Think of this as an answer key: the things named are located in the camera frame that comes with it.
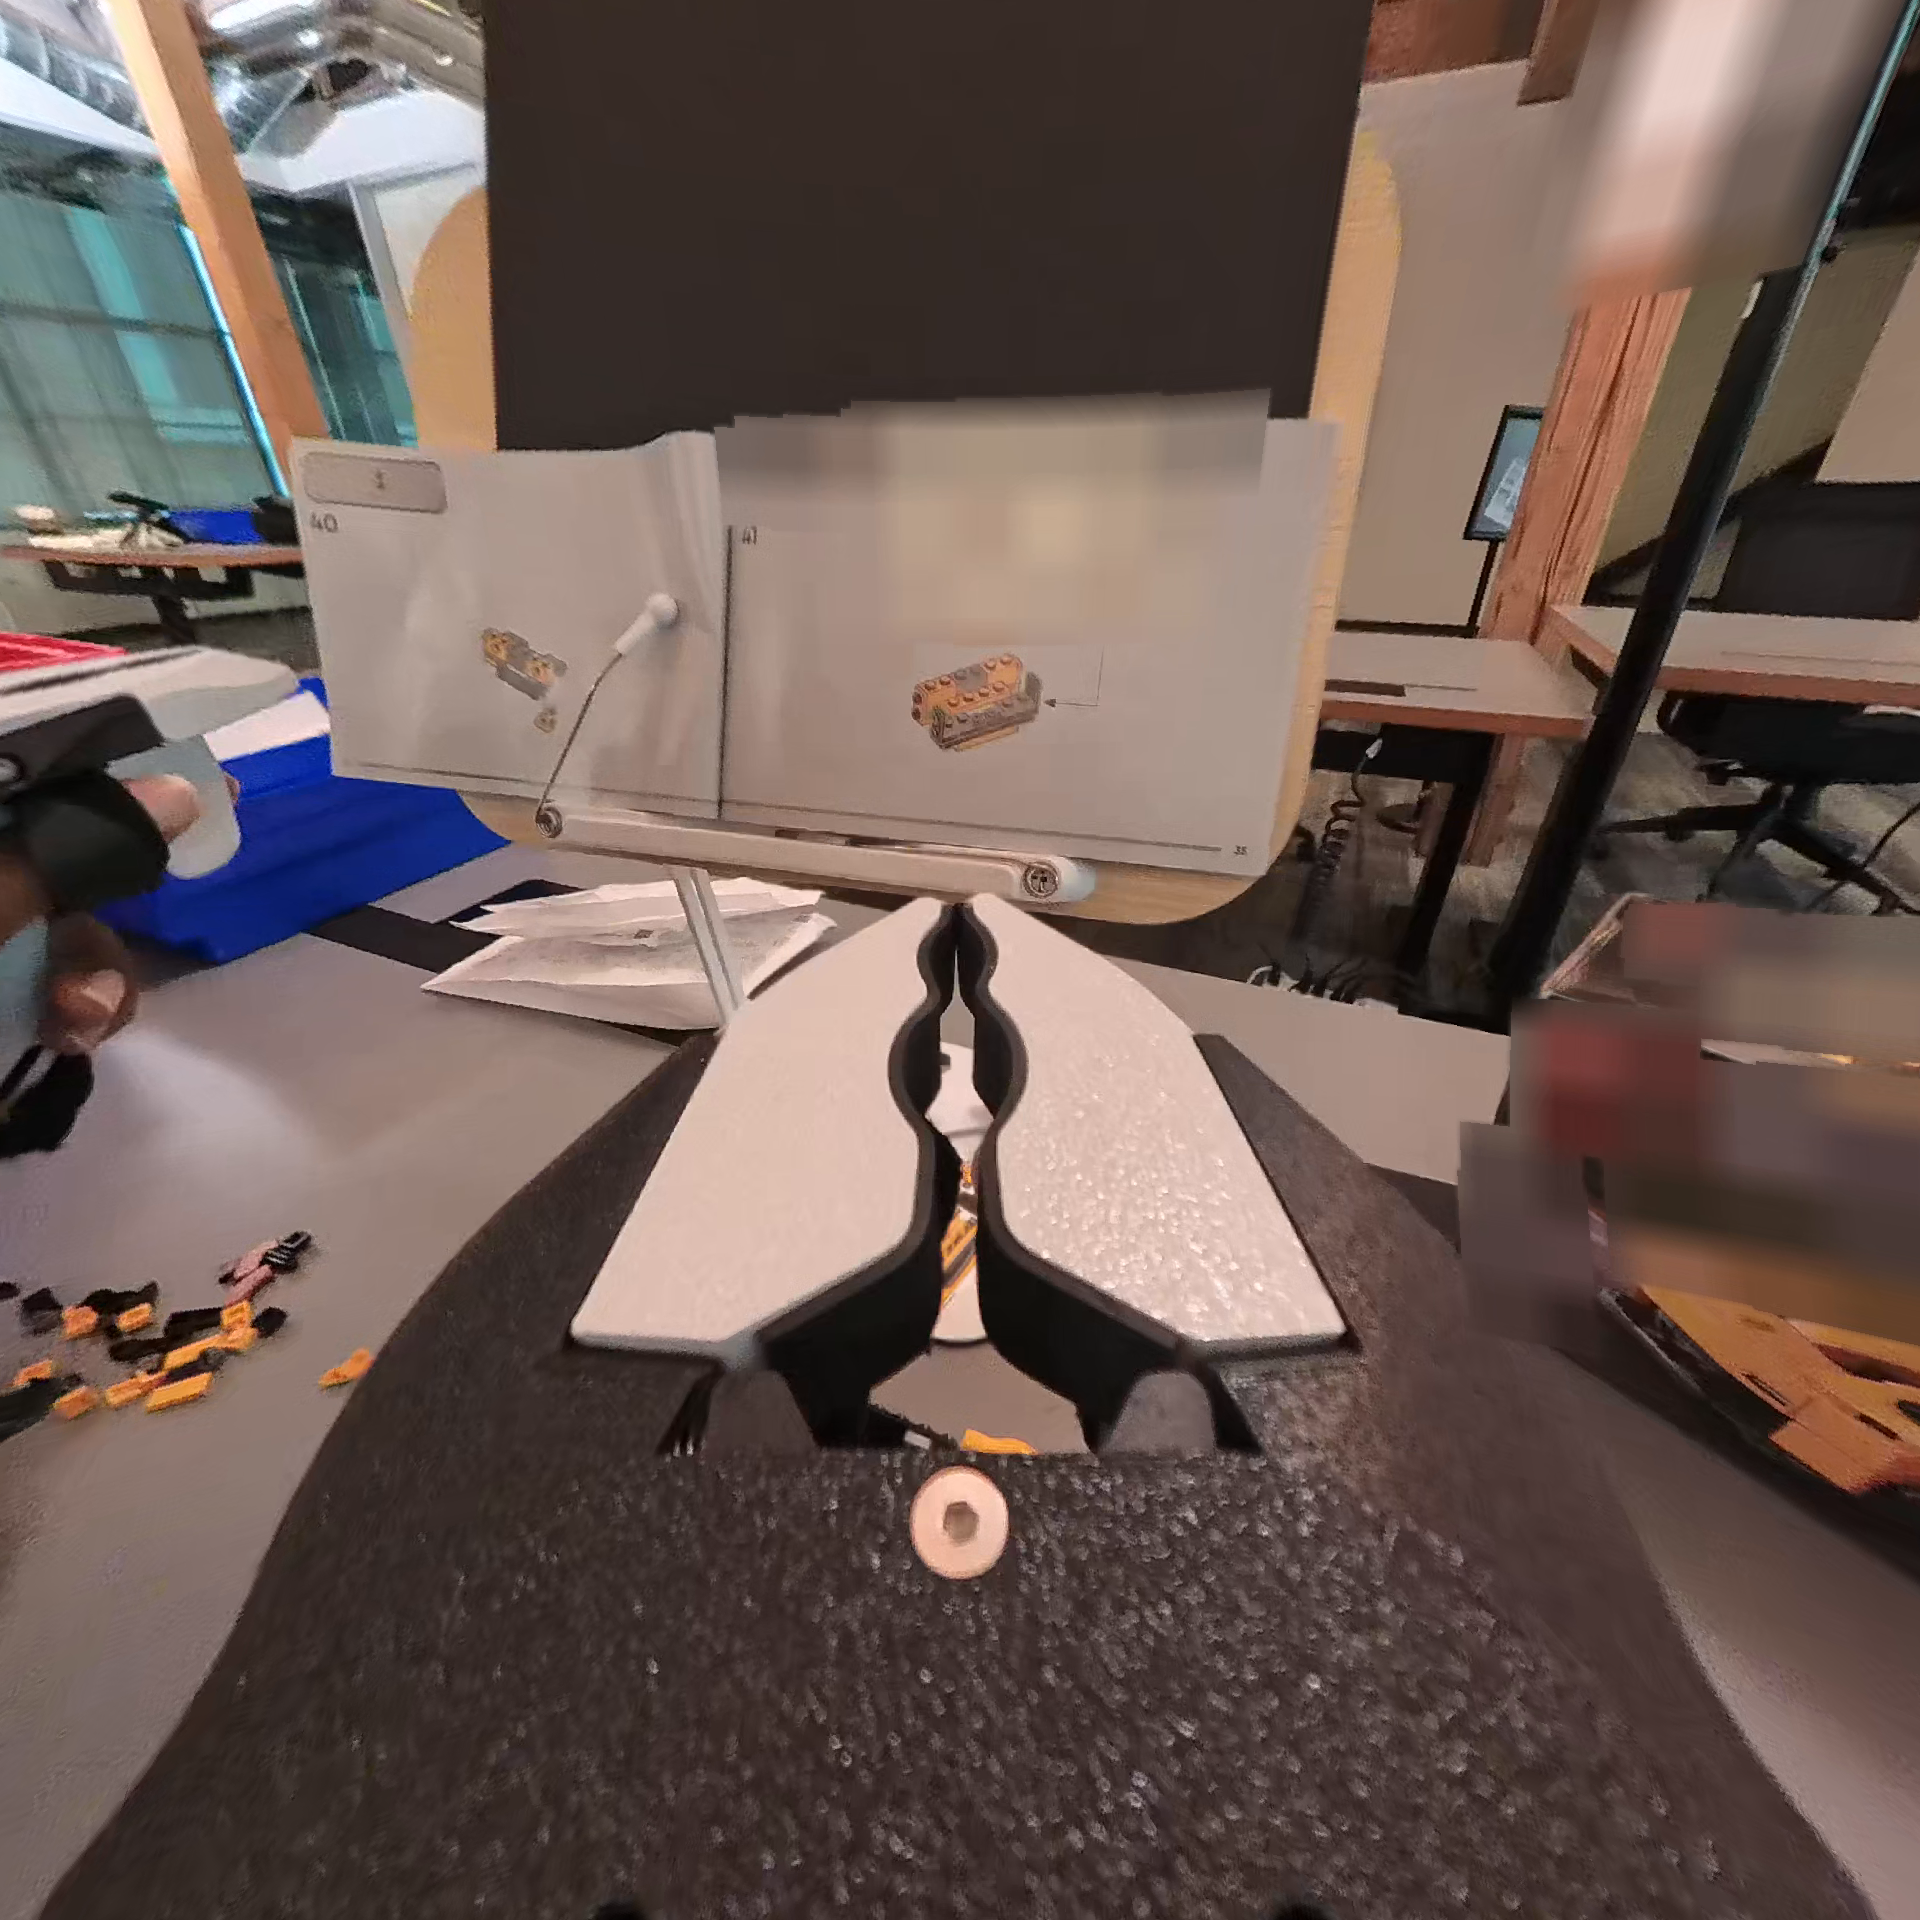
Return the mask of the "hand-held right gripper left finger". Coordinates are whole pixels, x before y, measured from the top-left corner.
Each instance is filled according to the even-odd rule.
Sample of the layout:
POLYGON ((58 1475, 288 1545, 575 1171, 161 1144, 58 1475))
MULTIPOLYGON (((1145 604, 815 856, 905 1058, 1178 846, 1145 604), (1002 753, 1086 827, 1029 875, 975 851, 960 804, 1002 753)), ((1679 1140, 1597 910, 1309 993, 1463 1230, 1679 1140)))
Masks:
POLYGON ((957 921, 913 900, 727 1026, 569 1321, 597 1354, 778 1377, 817 1441, 922 1355, 961 1156, 930 1122, 957 921))

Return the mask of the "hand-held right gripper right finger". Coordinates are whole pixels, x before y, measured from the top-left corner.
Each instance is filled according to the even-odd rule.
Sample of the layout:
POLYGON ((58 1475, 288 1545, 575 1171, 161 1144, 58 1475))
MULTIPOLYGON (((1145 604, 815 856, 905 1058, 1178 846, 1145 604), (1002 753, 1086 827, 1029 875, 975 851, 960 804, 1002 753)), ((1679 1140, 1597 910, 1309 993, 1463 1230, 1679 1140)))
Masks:
POLYGON ((1335 1354, 1333 1288, 1183 1019, 979 897, 954 988, 990 1122, 971 1159, 983 1338, 1094 1454, 1254 1454, 1225 1368, 1335 1354))

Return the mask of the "person's left hand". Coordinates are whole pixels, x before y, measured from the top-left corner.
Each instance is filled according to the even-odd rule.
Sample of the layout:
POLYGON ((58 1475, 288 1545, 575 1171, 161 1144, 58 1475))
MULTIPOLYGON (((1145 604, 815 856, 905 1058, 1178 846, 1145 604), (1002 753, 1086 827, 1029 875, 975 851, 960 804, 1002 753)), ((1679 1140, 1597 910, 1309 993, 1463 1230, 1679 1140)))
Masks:
POLYGON ((5 1067, 94 1051, 133 1017, 129 963, 97 908, 151 891, 198 816, 178 775, 77 775, 5 804, 5 1067))

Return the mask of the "long wooden table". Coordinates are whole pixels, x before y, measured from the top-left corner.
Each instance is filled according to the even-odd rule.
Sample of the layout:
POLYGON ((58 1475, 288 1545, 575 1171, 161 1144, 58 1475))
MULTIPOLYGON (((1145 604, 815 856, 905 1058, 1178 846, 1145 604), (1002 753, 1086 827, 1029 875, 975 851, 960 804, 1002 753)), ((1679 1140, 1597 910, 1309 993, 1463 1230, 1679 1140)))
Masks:
POLYGON ((2 558, 34 568, 57 593, 151 604, 159 633, 178 647, 201 643, 192 607, 248 601, 256 579, 304 582, 298 545, 110 545, 87 552, 5 545, 2 558))

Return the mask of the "blue plastic bin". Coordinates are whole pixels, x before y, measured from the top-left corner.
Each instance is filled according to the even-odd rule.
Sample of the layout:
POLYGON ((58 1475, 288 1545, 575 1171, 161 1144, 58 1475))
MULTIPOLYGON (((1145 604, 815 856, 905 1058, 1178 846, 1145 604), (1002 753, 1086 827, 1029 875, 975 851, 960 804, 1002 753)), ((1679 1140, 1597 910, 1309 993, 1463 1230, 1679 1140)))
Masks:
POLYGON ((208 743, 238 782, 239 848, 208 875, 105 906, 129 939, 227 964, 502 848, 453 791, 336 775, 317 676, 208 743))

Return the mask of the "wooden beam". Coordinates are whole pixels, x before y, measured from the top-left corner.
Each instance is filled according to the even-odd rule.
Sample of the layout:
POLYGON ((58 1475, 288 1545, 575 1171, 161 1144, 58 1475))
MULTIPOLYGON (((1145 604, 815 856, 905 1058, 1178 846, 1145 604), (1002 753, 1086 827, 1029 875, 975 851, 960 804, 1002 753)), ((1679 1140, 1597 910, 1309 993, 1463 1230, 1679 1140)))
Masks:
POLYGON ((106 16, 163 175, 192 232, 275 463, 329 432, 297 326, 211 102, 183 3, 110 3, 106 16))

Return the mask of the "grey side table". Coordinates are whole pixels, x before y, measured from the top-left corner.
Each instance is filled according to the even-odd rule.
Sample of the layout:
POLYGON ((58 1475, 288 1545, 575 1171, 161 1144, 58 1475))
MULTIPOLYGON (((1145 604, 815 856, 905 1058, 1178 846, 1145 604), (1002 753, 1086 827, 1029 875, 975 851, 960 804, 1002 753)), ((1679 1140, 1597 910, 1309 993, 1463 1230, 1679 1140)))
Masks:
POLYGON ((1335 632, 1311 738, 1315 775, 1446 788, 1397 952, 1406 988, 1424 983, 1433 932, 1505 743, 1576 742, 1592 695, 1523 643, 1335 632))

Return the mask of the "pile of small toy bricks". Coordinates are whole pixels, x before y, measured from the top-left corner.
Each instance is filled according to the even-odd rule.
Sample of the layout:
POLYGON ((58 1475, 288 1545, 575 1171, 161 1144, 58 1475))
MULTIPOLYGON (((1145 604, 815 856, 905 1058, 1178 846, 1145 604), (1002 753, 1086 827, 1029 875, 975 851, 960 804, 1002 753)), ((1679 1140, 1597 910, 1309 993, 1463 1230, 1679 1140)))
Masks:
POLYGON ((288 1327, 275 1284, 319 1250, 295 1230, 225 1262, 210 1304, 166 1304, 155 1280, 96 1288, 66 1298, 51 1288, 5 1280, 2 1438, 71 1425, 96 1411, 193 1407, 211 1378, 288 1327))

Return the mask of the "black toy set box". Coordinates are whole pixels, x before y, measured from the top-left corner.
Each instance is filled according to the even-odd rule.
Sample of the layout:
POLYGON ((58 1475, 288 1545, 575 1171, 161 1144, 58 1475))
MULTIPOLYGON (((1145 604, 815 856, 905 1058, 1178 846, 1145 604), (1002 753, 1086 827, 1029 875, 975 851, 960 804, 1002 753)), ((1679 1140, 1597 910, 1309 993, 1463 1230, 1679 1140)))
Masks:
POLYGON ((1597 1307, 1766 1473, 1915 1536, 1915 932, 1625 894, 1515 1030, 1597 1307))

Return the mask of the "wood-edged side table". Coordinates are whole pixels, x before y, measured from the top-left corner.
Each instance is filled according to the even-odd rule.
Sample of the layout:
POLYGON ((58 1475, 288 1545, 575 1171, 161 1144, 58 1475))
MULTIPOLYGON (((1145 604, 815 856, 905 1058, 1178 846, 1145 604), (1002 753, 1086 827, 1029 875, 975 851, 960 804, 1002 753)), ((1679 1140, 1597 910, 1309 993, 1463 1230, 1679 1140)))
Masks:
POLYGON ((1915 713, 1917 625, 1689 609, 1667 641, 1654 688, 1915 713))

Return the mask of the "small screen on stand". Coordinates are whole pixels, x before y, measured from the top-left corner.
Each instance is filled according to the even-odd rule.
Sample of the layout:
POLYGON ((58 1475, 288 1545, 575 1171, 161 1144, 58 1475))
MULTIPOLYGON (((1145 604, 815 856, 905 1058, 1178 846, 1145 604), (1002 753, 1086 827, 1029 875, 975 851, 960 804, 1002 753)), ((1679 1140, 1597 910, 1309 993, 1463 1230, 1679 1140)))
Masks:
POLYGON ((1478 579, 1465 627, 1466 635, 1480 630, 1480 615, 1489 600, 1503 545, 1513 537, 1520 497, 1542 423, 1545 407, 1509 402, 1502 410, 1463 528, 1463 540, 1480 550, 1478 579))

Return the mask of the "black metal pole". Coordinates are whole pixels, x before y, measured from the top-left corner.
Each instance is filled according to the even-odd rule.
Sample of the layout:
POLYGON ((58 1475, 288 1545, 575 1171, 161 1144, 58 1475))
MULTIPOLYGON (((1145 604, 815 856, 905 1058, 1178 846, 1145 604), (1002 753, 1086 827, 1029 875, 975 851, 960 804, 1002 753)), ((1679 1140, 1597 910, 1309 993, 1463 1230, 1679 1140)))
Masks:
POLYGON ((1637 614, 1629 617, 1616 668, 1599 690, 1597 710, 1533 838, 1520 886, 1485 961, 1485 1024, 1505 1034, 1511 1017, 1538 991, 1582 857, 1595 838, 1629 742, 1656 688, 1695 574, 1719 528, 1721 511, 1753 435, 1755 422, 1784 361, 1792 331, 1803 316, 1813 284, 1840 215, 1854 194, 1869 139, 1909 56, 1915 33, 1915 3, 1902 3, 1887 16, 1887 39, 1866 82, 1854 131, 1837 155, 1835 179, 1810 230, 1807 249, 1794 270, 1770 273, 1755 294, 1721 367, 1711 402, 1695 432, 1677 484, 1659 550, 1637 614))

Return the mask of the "black office chair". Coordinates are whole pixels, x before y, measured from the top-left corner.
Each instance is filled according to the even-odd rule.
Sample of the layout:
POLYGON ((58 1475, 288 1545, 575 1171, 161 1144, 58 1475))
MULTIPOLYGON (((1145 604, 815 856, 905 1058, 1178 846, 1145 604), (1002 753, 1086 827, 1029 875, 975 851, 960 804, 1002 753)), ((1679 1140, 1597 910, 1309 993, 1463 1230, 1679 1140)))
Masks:
MULTIPOLYGON (((1770 617, 1911 620, 1917 610, 1915 483, 1837 483, 1755 497, 1737 527, 1719 582, 1719 614, 1770 617)), ((1682 844, 1697 832, 1734 838, 1707 881, 1717 897, 1728 874, 1766 844, 1815 862, 1830 888, 1854 886, 1880 914, 1915 906, 1869 871, 1866 856, 1813 827, 1819 795, 1835 784, 1913 784, 1915 715, 1878 705, 1738 699, 1673 694, 1656 711, 1659 732, 1707 772, 1760 779, 1758 800, 1737 807, 1683 807, 1613 824, 1610 834, 1656 832, 1682 844)))

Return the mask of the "wooden post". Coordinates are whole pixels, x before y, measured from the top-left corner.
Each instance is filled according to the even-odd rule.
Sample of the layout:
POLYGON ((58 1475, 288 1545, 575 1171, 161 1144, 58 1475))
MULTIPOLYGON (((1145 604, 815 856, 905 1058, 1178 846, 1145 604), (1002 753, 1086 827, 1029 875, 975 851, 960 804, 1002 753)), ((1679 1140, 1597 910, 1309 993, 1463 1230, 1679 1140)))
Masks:
POLYGON ((1592 699, 1553 610, 1584 600, 1689 294, 1579 306, 1568 326, 1478 635, 1521 647, 1553 694, 1592 699))

